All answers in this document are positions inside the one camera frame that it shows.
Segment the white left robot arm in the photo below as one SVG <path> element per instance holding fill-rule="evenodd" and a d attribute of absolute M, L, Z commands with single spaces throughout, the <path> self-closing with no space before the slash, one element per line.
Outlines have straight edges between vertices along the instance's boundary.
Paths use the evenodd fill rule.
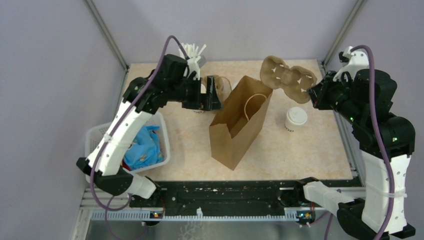
<path fill-rule="evenodd" d="M 129 83 L 103 138 L 87 157 L 76 162 L 91 183 L 113 196 L 141 197 L 149 207 L 160 202 L 157 184 L 148 177 L 125 170 L 121 162 L 138 131 L 168 102 L 179 102 L 182 108 L 189 110 L 222 109 L 214 77 L 206 78 L 205 92 L 202 92 L 200 68 L 205 63 L 202 55 L 188 58 L 167 54 L 147 78 L 137 77 Z"/>

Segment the brown paper bag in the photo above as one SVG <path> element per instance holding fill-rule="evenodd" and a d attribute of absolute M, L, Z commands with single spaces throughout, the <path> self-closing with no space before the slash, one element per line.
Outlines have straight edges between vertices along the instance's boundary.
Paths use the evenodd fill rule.
<path fill-rule="evenodd" d="M 211 157 L 235 170 L 261 132 L 273 90 L 243 76 L 209 125 Z"/>

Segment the single brown pulp cup carrier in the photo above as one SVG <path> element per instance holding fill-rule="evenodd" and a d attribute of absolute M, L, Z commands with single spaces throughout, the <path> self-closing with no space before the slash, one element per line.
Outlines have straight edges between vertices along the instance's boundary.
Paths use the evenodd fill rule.
<path fill-rule="evenodd" d="M 302 66 L 289 67 L 283 59 L 267 56 L 261 65 L 260 80 L 273 90 L 282 89 L 285 95 L 298 104 L 311 100 L 308 89 L 317 84 L 317 77 Z"/>

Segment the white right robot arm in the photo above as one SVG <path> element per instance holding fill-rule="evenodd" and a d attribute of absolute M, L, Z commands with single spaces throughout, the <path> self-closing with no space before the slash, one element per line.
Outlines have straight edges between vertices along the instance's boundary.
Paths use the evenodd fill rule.
<path fill-rule="evenodd" d="M 327 72 L 322 81 L 307 92 L 314 108 L 333 110 L 351 124 L 364 160 L 365 198 L 347 196 L 308 177 L 297 182 L 293 200 L 299 206 L 314 202 L 325 208 L 336 216 L 348 235 L 359 240 L 371 240 L 377 235 L 387 214 L 388 201 L 393 200 L 390 220 L 381 238 L 412 237 L 416 230 L 406 221 L 404 200 L 406 173 L 415 150 L 415 128 L 409 120 L 390 111 L 397 83 L 388 73 L 375 71 L 377 123 L 393 173 L 394 192 L 390 193 L 387 167 L 372 126 L 369 70 L 359 70 L 355 76 L 343 72 L 340 80 L 335 76 L 334 71 Z"/>

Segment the white paper coffee cup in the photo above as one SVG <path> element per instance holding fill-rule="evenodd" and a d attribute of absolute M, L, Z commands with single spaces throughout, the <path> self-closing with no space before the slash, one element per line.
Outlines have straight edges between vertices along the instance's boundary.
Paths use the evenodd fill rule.
<path fill-rule="evenodd" d="M 297 129 L 301 128 L 308 121 L 307 112 L 298 106 L 291 107 L 286 112 L 286 118 L 284 122 L 284 128 L 289 132 L 295 132 Z"/>

